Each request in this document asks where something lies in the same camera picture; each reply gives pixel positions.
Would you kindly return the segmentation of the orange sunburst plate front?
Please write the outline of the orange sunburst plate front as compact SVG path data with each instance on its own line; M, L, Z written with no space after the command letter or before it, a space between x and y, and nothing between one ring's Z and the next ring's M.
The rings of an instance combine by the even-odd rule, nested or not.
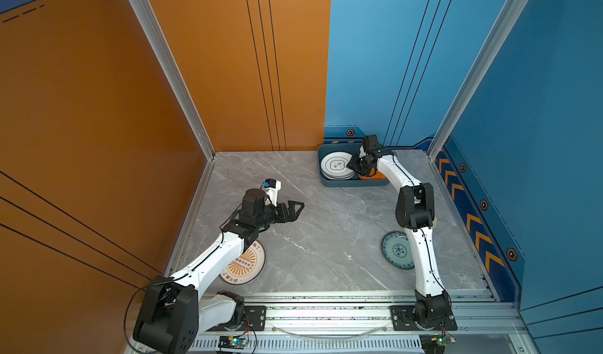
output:
M265 263L265 247L256 240L242 255L228 264L219 277L229 285L243 286L254 281L262 273Z

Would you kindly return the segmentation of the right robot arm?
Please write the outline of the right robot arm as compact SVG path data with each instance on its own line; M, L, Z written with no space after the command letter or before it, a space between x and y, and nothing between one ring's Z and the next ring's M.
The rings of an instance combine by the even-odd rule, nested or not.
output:
M409 240L415 264L415 322L425 330L457 330L452 299L441 280L433 245L436 218L433 186L412 176L396 154L385 148L352 155L348 168L364 177L376 170L398 191L395 216Z

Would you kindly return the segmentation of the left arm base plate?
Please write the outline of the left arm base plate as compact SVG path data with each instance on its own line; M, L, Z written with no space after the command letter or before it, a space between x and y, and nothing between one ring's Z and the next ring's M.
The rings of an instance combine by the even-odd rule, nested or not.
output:
M218 324L209 331L244 331L250 327L258 333L265 330L266 314L265 305L245 305L242 312L235 314L233 321Z

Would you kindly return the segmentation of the teal patterned plate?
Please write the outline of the teal patterned plate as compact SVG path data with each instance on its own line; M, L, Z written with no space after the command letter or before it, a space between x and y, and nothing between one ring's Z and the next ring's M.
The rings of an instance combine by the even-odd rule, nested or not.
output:
M411 253L408 236L400 231L387 233L382 239L382 253L392 266L402 269L414 269L415 263Z

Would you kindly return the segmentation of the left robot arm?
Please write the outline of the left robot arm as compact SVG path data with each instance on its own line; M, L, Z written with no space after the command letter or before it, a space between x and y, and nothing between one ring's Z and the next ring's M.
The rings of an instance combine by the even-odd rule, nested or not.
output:
M132 334L125 336L129 346L140 343L150 353L186 353L198 333L217 326L234 330L245 323L242 296L230 291L219 291L212 298L204 294L261 233L272 225L298 220L304 203L279 202L279 190L274 180L248 189L207 250L171 276L156 276L140 288L141 307Z

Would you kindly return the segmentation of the orange plastic plate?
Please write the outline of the orange plastic plate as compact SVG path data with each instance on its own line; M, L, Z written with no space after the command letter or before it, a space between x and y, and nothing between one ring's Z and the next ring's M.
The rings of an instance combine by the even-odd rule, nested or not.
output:
M357 175L361 180L375 181L375 180L386 180L387 177L381 172L377 171L375 168L372 168L368 175Z

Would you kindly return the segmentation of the white plate black emblem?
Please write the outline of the white plate black emblem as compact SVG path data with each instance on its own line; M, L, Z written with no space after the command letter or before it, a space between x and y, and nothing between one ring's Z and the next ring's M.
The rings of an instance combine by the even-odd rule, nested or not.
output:
M328 180L343 181L355 176L355 172L348 168L352 155L345 152L326 154L320 161L320 171Z

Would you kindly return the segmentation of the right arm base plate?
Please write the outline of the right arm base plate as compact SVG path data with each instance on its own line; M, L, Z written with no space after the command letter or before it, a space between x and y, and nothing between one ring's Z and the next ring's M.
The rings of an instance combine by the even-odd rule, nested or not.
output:
M458 324L451 307L423 310L417 305L392 305L390 318L395 331L410 330L458 330Z

